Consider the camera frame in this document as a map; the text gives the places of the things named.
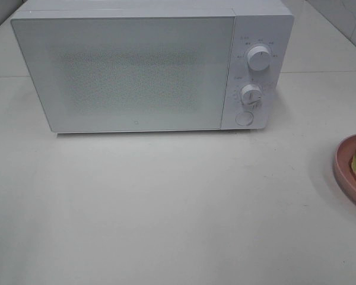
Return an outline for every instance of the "pink plate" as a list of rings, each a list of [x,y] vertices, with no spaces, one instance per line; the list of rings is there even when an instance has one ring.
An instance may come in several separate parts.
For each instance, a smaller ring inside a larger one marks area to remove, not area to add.
[[[356,177],[351,168],[352,157],[356,151],[356,135],[343,140],[335,154],[333,171],[344,192],[356,202]]]

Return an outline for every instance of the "microwave window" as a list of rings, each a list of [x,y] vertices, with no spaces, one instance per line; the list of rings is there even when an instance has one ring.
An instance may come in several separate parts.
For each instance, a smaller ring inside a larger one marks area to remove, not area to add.
[[[234,18],[18,20],[54,131],[219,129]]]

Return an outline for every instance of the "microwave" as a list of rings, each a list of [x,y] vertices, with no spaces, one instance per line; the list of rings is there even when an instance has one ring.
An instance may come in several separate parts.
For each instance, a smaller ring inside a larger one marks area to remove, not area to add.
[[[11,25],[53,132],[261,129],[279,0],[28,0]]]

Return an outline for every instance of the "timer knob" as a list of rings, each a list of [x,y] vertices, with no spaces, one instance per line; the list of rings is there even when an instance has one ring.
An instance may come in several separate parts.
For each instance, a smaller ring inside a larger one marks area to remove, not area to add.
[[[258,45],[251,48],[247,54],[249,67],[254,71],[262,71],[271,64],[271,51],[268,47]]]
[[[240,95],[244,105],[251,105],[261,99],[262,90],[257,85],[249,84],[241,90]]]

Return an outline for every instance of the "white countertop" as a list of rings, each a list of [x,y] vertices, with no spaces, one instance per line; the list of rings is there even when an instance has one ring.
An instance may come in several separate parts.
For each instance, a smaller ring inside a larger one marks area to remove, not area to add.
[[[308,3],[262,131],[51,133],[0,27],[0,285],[356,284],[356,48]]]

